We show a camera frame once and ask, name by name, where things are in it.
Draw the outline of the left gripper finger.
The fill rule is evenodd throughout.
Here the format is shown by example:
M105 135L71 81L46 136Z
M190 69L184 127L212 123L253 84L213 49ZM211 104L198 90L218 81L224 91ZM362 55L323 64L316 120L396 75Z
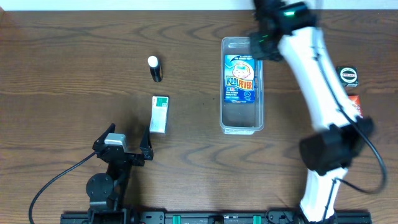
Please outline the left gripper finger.
M142 154L144 155L145 160L149 160L149 161L153 160L154 152L153 152L152 144L150 141L150 130L149 130L148 126L146 126L146 128L144 130L144 134L141 139L139 149L141 150Z
M111 123L107 130L93 143L93 146L99 146L104 144L106 137L109 133L114 133L116 125Z

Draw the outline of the blue Kool Fever box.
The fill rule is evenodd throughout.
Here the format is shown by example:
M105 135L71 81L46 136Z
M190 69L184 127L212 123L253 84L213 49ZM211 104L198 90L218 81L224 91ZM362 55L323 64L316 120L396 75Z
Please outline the blue Kool Fever box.
M251 55L224 56L224 102L254 103L255 93L255 60Z

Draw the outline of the white green medicine box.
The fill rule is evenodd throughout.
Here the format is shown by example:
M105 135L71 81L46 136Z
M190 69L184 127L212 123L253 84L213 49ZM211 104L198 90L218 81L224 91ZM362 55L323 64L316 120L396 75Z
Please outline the white green medicine box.
M166 133L167 113L169 108L168 96L153 96L149 131L151 133Z

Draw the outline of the red small box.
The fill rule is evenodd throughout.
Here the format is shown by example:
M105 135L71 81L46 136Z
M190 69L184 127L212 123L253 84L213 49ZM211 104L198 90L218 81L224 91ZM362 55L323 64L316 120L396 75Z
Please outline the red small box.
M352 105L356 108L358 111L359 116L362 118L363 117L363 112L361 109L361 103L359 99L359 95L348 95L348 98L351 100Z

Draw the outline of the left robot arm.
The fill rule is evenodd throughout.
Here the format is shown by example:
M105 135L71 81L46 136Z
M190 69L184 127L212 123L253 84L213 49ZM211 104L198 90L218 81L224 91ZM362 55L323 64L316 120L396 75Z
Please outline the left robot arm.
M124 194L133 167L142 167L145 161L154 158L150 131L147 126L141 139L140 153L127 151L126 136L115 132L116 125L109 128L93 143L97 158L107 163L105 173L93 175L86 184L90 198L89 224L139 223L139 214L124 206Z

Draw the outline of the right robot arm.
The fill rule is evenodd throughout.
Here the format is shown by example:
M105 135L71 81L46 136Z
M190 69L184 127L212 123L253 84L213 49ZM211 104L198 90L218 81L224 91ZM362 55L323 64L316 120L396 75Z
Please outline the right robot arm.
M370 223L368 212L337 212L335 200L355 157L374 129L353 106L337 77L318 26L304 2L256 1L258 31L250 37L259 60L285 60L307 104L314 134L299 143L307 182L294 223Z

